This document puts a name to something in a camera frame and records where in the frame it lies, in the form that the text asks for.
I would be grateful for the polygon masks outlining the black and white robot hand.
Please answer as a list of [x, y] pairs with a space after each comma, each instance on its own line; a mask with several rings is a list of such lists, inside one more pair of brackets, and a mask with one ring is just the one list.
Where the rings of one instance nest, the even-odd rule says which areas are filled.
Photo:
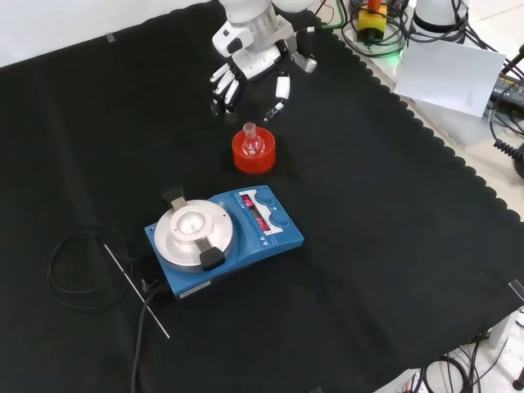
[[212, 38], [227, 61], [210, 77], [211, 110], [216, 115], [223, 113], [228, 120], [234, 116], [244, 85], [271, 71], [296, 48], [292, 24], [282, 17], [277, 18], [277, 27], [269, 29], [267, 37], [254, 33], [252, 27], [227, 21]]

